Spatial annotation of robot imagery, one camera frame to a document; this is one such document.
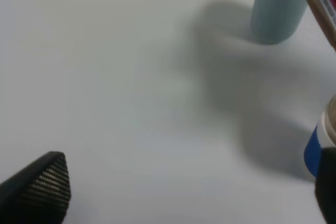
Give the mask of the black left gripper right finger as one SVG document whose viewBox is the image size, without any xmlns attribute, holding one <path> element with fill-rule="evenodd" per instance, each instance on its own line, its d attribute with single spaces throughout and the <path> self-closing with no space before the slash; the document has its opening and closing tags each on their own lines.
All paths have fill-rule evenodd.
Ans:
<svg viewBox="0 0 336 224">
<path fill-rule="evenodd" d="M 325 222 L 335 224 L 335 147 L 324 148 L 321 152 L 315 196 Z"/>
</svg>

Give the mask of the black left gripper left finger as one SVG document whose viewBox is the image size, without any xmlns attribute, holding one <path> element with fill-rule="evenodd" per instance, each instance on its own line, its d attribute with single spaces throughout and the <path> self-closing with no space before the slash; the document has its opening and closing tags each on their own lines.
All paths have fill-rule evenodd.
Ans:
<svg viewBox="0 0 336 224">
<path fill-rule="evenodd" d="M 1 183 L 1 223 L 63 223 L 70 200 L 65 154 L 51 151 Z"/>
</svg>

